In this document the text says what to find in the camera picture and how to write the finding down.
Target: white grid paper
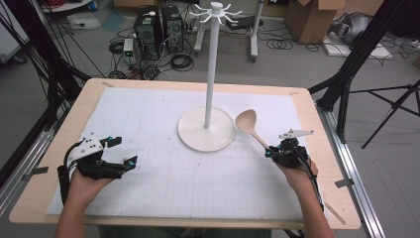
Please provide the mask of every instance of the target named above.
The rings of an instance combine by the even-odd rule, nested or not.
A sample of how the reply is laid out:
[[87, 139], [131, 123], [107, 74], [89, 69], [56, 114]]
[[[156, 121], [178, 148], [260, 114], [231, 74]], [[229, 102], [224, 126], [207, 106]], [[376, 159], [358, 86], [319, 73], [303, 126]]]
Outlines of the white grid paper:
[[[122, 144], [106, 149], [103, 159], [122, 163], [138, 156], [138, 166], [106, 186], [86, 214], [301, 219], [293, 190], [252, 136], [238, 130], [231, 145], [214, 153], [181, 142], [179, 118], [204, 104], [201, 91], [106, 88], [81, 138], [91, 132], [99, 139], [121, 136]], [[269, 145], [277, 145], [278, 135], [290, 128], [300, 129], [290, 96], [215, 92], [213, 106], [234, 120], [255, 109], [256, 131]], [[57, 189], [48, 214], [61, 210]]]

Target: black stand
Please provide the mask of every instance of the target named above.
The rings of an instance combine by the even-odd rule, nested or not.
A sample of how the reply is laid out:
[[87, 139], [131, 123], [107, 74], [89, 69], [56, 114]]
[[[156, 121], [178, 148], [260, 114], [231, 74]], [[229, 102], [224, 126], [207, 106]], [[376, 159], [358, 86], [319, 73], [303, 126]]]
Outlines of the black stand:
[[47, 95], [49, 101], [47, 128], [49, 128], [56, 121], [57, 106], [63, 100], [74, 101], [81, 91], [78, 82], [85, 82], [91, 77], [63, 59], [31, 1], [4, 0], [4, 2], [40, 55], [40, 58], [34, 58], [29, 47], [22, 43], [13, 26], [8, 26], [6, 21], [0, 19], [0, 23], [27, 52], [38, 75], [49, 84]]
[[334, 104], [341, 98], [337, 134], [342, 143], [346, 143], [344, 134], [352, 80], [386, 31], [404, 13], [407, 3], [411, 1], [384, 0], [340, 70], [333, 77], [309, 88], [311, 94], [327, 88], [323, 97], [317, 100], [317, 106], [326, 111], [332, 111]]
[[[376, 131], [374, 131], [374, 133], [370, 136], [370, 138], [367, 140], [367, 142], [362, 146], [362, 149], [364, 149], [369, 143], [370, 141], [373, 139], [374, 136], [376, 136], [376, 134], [380, 131], [380, 129], [382, 129], [382, 127], [385, 125], [385, 123], [391, 118], [391, 116], [396, 112], [396, 110], [398, 109], [402, 109], [406, 112], [409, 112], [411, 114], [414, 114], [418, 117], [420, 117], [420, 96], [419, 96], [419, 85], [420, 85], [420, 79], [414, 83], [414, 85], [408, 84], [406, 86], [396, 86], [396, 87], [384, 87], [384, 88], [376, 88], [376, 89], [367, 89], [367, 90], [359, 90], [359, 91], [351, 91], [350, 93], [359, 93], [359, 92], [368, 92], [370, 94], [372, 94], [373, 96], [389, 103], [391, 105], [391, 108], [393, 109], [388, 116], [386, 116], [386, 118], [383, 120], [382, 123], [380, 123], [379, 127], [376, 129]], [[403, 89], [406, 88], [407, 91], [402, 94], [402, 96], [400, 98], [398, 98], [398, 100], [396, 100], [395, 102], [381, 96], [378, 95], [377, 93], [375, 93], [376, 91], [384, 91], [384, 90], [393, 90], [393, 89]], [[417, 99], [417, 109], [418, 112], [415, 112], [413, 110], [410, 110], [404, 106], [402, 106], [402, 103], [404, 103], [404, 101], [412, 94], [412, 93], [416, 94], [416, 99]]]

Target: floor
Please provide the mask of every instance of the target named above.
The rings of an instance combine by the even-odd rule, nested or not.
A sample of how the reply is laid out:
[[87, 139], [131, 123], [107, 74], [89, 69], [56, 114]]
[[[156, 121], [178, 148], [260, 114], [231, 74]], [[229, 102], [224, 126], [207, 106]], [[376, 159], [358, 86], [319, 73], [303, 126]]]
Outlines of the floor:
[[[133, 15], [113, 8], [100, 9], [94, 15], [102, 26], [95, 30], [75, 31], [72, 36], [86, 51], [98, 68], [107, 72], [113, 67], [112, 54], [108, 51], [109, 40], [117, 33], [133, 25]], [[272, 38], [263, 31], [283, 27], [281, 19], [265, 19], [260, 36]], [[122, 33], [127, 36], [130, 31]], [[286, 30], [270, 32], [287, 33]], [[202, 52], [193, 57], [194, 68], [188, 72], [174, 70], [161, 73], [156, 80], [205, 82], [209, 49], [209, 32], [205, 33]], [[322, 47], [306, 48], [293, 41], [278, 42], [292, 46], [289, 50], [274, 50], [272, 42], [259, 40], [259, 56], [256, 62], [250, 59], [250, 41], [247, 35], [232, 35], [222, 32], [219, 38], [216, 82], [255, 84], [309, 88], [333, 76], [344, 58], [327, 57]], [[90, 75], [100, 73], [81, 52], [69, 36], [69, 50], [76, 66]], [[411, 63], [418, 53], [399, 54], [401, 48], [384, 43], [392, 53], [392, 59], [383, 64], [369, 59], [356, 75], [352, 90], [382, 88], [413, 84], [418, 80], [419, 69]], [[120, 61], [118, 69], [127, 66]], [[8, 62], [0, 64], [0, 168], [6, 163], [23, 138], [47, 107], [43, 88], [30, 63]], [[396, 100], [404, 89], [387, 90], [380, 94]], [[323, 91], [313, 94], [319, 99]], [[417, 111], [415, 96], [404, 103]], [[418, 237], [420, 234], [420, 123], [419, 118], [398, 110], [380, 130], [367, 148], [362, 145], [377, 128], [390, 109], [390, 105], [368, 93], [350, 95], [346, 139], [368, 196], [387, 237]], [[6, 210], [0, 219], [1, 237], [47, 237], [53, 236], [50, 225], [12, 224]], [[336, 231], [337, 237], [368, 237], [362, 227], [355, 231]], [[86, 226], [86, 237], [98, 237], [96, 228]], [[275, 230], [272, 237], [286, 237]]]

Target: human hand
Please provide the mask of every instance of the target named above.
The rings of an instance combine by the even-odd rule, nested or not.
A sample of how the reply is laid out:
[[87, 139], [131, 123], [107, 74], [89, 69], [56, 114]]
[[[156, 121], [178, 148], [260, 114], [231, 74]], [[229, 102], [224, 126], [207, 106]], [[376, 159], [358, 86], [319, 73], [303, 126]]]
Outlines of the human hand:
[[[315, 162], [308, 160], [308, 165], [311, 167], [314, 176], [318, 175], [318, 168]], [[314, 190], [309, 174], [304, 170], [304, 166], [300, 165], [297, 168], [287, 168], [277, 165], [287, 178], [287, 182], [296, 192], [300, 190]]]
[[111, 181], [112, 179], [110, 178], [97, 180], [86, 178], [78, 169], [75, 169], [71, 176], [70, 188], [65, 204], [71, 202], [73, 205], [85, 209], [95, 199], [99, 191]]

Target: wooden table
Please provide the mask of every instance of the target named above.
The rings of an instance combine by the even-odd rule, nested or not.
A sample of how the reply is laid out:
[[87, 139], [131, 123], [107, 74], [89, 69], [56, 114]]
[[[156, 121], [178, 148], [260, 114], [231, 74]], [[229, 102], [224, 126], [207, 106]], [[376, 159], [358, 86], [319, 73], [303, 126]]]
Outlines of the wooden table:
[[[48, 151], [39, 164], [49, 167], [46, 174], [35, 175], [29, 181], [21, 197], [10, 214], [16, 223], [57, 223], [58, 217], [47, 215], [46, 211], [58, 184], [56, 168], [68, 148], [80, 137], [90, 115], [107, 87], [146, 88], [160, 90], [205, 91], [205, 83], [134, 81], [116, 79], [90, 79], [84, 86], [76, 102], [56, 133]], [[304, 88], [272, 87], [254, 85], [215, 84], [219, 92], [258, 93], [290, 95], [302, 128], [315, 130], [306, 138], [307, 149], [317, 163], [320, 174], [318, 182], [322, 187], [326, 208], [329, 210], [329, 223], [333, 229], [358, 229], [361, 225], [354, 203], [346, 187], [337, 188], [335, 181], [343, 179], [336, 157], [331, 148], [313, 100]], [[182, 227], [255, 227], [255, 228], [302, 228], [295, 221], [253, 220], [253, 219], [187, 219], [187, 218], [148, 218], [148, 217], [109, 217], [86, 216], [86, 224], [182, 226]]]

